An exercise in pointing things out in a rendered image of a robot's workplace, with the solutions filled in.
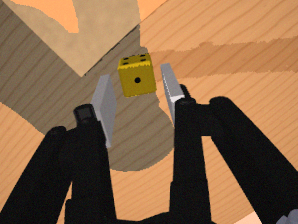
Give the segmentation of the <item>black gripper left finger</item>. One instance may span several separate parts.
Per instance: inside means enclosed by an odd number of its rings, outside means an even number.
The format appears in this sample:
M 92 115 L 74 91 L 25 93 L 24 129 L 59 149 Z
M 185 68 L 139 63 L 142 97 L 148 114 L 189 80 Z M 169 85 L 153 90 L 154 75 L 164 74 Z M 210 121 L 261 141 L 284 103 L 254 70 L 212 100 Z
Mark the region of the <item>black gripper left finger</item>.
M 107 151 L 116 106 L 110 74 L 102 75 L 91 103 L 73 110 L 76 128 L 47 132 L 4 204 L 0 224 L 57 224 L 71 182 L 64 224 L 117 219 Z

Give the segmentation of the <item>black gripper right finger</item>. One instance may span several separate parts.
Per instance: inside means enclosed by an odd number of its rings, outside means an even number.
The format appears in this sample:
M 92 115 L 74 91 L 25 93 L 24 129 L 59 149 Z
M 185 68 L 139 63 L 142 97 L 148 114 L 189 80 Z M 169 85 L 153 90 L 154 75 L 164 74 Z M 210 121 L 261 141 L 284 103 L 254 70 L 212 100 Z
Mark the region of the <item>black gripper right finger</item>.
M 160 68 L 174 125 L 168 224 L 212 224 L 201 135 L 211 136 L 262 224 L 298 224 L 298 171 L 286 157 L 228 97 L 198 104 L 170 63 Z

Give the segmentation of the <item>tan flat mat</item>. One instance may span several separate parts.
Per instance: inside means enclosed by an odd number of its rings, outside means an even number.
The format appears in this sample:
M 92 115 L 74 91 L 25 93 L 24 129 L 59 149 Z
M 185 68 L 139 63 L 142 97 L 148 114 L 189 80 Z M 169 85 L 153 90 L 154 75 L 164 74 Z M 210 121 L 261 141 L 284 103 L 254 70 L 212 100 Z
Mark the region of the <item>tan flat mat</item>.
M 80 77 L 166 0 L 2 0 Z

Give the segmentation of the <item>yellow die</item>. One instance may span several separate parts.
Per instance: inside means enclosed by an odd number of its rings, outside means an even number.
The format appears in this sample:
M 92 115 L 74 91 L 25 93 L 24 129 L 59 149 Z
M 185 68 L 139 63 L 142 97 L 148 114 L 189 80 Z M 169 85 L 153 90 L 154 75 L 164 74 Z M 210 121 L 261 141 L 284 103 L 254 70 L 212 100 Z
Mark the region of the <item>yellow die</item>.
M 121 58 L 118 73 L 125 97 L 156 92 L 156 82 L 150 55 Z

